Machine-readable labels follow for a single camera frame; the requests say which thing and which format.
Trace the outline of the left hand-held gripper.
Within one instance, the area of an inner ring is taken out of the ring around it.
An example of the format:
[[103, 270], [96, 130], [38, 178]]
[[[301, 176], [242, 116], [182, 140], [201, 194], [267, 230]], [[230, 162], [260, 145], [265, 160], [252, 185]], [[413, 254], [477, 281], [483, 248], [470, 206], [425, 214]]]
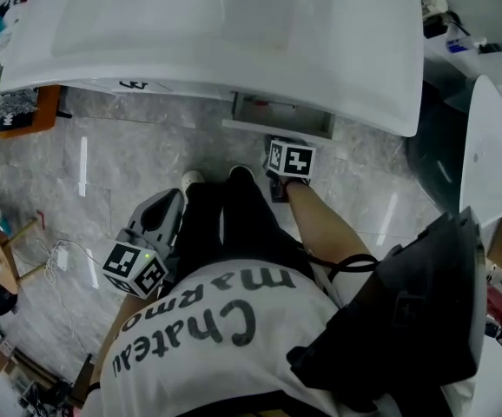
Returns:
[[185, 199], [179, 189], [164, 190], [139, 204], [118, 233], [102, 265], [102, 274], [117, 289], [147, 298], [164, 281], [173, 281], [177, 265], [175, 239]]

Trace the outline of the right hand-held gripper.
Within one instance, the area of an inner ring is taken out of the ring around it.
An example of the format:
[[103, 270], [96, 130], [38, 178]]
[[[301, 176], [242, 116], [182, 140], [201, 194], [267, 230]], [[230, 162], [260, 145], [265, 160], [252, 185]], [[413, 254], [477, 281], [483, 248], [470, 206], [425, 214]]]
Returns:
[[269, 179], [271, 200], [273, 203], [288, 203], [288, 182], [310, 185], [316, 148], [301, 140], [272, 135], [265, 135], [264, 147], [263, 168]]

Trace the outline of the white cabinet drawer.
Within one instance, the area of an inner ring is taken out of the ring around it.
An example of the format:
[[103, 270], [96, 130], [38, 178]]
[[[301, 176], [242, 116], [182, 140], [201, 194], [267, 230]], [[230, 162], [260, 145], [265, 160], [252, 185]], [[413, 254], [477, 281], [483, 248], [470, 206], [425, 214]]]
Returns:
[[333, 140], [336, 116], [286, 99], [236, 92], [231, 117], [222, 126], [307, 143]]

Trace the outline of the person's left forearm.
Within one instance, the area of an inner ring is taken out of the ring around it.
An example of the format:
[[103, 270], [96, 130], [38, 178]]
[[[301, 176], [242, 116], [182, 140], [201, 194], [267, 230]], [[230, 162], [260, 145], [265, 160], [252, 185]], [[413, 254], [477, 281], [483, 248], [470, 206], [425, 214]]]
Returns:
[[93, 372], [89, 381], [92, 386], [100, 381], [102, 367], [106, 356], [110, 350], [112, 343], [120, 332], [123, 324], [134, 314], [139, 312], [141, 309], [147, 307], [149, 302], [144, 299], [134, 297], [133, 295], [126, 295], [122, 305], [120, 306], [115, 319], [113, 320], [109, 331], [102, 342], [100, 351], [96, 358], [96, 362], [93, 368]]

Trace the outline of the person's right forearm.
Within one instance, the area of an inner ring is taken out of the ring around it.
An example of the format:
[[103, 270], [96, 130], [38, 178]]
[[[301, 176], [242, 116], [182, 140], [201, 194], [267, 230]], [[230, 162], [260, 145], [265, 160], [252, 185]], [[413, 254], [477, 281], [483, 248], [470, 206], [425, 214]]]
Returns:
[[305, 263], [307, 255], [333, 265], [356, 255], [371, 256], [352, 227], [304, 182], [284, 181], [287, 199], [301, 238], [295, 253]]

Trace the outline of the black shoulder bag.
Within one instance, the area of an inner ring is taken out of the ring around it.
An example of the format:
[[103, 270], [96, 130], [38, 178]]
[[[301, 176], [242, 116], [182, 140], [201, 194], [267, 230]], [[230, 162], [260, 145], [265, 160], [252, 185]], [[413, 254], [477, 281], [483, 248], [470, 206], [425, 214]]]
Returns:
[[472, 209], [442, 215], [363, 272], [325, 330], [287, 354], [293, 373], [358, 413], [387, 397], [400, 417], [460, 417], [453, 388], [477, 373], [485, 338], [485, 254]]

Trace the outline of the person's black trousers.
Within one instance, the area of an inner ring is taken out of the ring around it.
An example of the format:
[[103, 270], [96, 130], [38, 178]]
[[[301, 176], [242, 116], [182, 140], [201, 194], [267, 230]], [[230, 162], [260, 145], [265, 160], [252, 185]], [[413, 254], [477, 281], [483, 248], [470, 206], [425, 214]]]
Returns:
[[232, 260], [266, 261], [314, 277], [310, 264], [295, 253], [297, 241], [280, 227], [260, 188], [245, 174], [193, 184], [185, 199], [174, 284], [209, 264]]

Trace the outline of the white printed t-shirt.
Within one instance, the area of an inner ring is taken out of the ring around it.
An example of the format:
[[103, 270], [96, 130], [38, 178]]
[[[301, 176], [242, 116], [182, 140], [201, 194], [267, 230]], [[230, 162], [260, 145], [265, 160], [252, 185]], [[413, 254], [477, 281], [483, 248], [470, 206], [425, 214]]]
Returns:
[[[356, 255], [312, 279], [278, 264], [220, 261], [132, 315], [104, 361], [83, 417], [400, 417], [392, 399], [358, 413], [332, 392], [305, 386], [287, 354], [312, 343], [367, 280], [372, 256]], [[461, 415], [474, 376], [453, 388]]]

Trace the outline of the white cabinet door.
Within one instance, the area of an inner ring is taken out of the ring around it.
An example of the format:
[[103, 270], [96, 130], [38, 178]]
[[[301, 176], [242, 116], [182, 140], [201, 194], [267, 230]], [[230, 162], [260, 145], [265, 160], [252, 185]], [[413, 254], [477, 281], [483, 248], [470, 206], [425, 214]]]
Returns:
[[155, 93], [172, 93], [173, 90], [158, 83], [158, 82], [144, 82], [144, 81], [130, 81], [129, 82], [132, 89], [147, 91], [147, 92], [155, 92]]
[[130, 92], [134, 90], [127, 83], [121, 83], [115, 79], [88, 79], [81, 81], [80, 84], [103, 92]]

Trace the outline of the orange sofa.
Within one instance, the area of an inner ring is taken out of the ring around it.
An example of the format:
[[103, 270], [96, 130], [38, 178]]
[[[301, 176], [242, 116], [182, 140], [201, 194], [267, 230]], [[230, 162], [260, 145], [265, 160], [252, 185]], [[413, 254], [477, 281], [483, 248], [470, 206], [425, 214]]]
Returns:
[[33, 116], [33, 123], [28, 127], [0, 131], [0, 137], [11, 139], [19, 136], [40, 133], [55, 126], [60, 98], [60, 88], [56, 85], [39, 88], [37, 111]]

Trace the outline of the white ledge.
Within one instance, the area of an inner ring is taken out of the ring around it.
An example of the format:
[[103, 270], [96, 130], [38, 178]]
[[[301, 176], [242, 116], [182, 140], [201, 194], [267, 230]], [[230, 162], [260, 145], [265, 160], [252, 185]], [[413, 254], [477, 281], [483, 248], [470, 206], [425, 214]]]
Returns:
[[454, 79], [485, 75], [497, 86], [502, 94], [502, 42], [487, 40], [479, 50], [468, 50], [451, 54], [446, 49], [448, 36], [475, 36], [462, 26], [452, 23], [441, 36], [424, 38], [425, 71], [424, 78], [434, 86], [443, 86]]

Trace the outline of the white vanity cabinet with sink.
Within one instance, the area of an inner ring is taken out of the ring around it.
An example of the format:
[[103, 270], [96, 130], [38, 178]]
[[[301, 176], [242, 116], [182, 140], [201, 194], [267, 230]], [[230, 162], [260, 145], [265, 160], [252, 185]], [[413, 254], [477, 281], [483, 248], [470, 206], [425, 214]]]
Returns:
[[411, 137], [420, 0], [28, 0], [3, 91], [88, 79], [286, 99]]

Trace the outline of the dark green bathtub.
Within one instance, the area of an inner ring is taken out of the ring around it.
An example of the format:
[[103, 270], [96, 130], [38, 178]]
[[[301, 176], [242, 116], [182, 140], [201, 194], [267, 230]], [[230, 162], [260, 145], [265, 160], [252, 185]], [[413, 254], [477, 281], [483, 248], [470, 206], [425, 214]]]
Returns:
[[502, 217], [502, 95], [487, 76], [446, 89], [424, 83], [406, 159], [440, 212], [470, 208], [486, 227]]

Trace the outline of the black bottle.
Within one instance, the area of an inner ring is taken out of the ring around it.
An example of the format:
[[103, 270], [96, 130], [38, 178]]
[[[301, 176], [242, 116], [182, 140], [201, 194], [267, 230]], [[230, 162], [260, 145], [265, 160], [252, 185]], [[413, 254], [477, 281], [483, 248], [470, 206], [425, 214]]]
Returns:
[[444, 35], [448, 31], [448, 26], [452, 23], [460, 23], [459, 16], [453, 11], [428, 17], [423, 21], [424, 37], [430, 39]]

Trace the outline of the small blue bottle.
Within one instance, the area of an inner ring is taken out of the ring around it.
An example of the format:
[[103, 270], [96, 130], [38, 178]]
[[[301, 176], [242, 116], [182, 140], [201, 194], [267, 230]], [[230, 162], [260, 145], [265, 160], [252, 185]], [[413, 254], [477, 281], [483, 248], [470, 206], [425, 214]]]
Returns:
[[479, 50], [480, 47], [486, 46], [487, 39], [485, 37], [476, 36], [448, 36], [446, 38], [446, 49], [451, 54], [458, 54], [468, 50]]

